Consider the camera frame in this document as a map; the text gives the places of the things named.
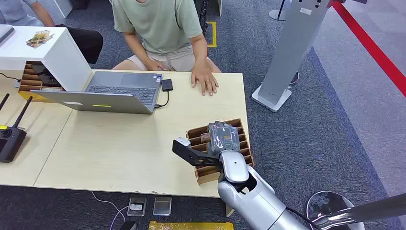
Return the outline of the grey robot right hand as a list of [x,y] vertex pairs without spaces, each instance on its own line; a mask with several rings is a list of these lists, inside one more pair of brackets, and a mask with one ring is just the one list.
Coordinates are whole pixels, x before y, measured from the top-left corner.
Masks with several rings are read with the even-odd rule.
[[240,151],[237,128],[225,122],[215,121],[207,127],[210,140],[206,144],[207,153],[218,156],[222,151]]

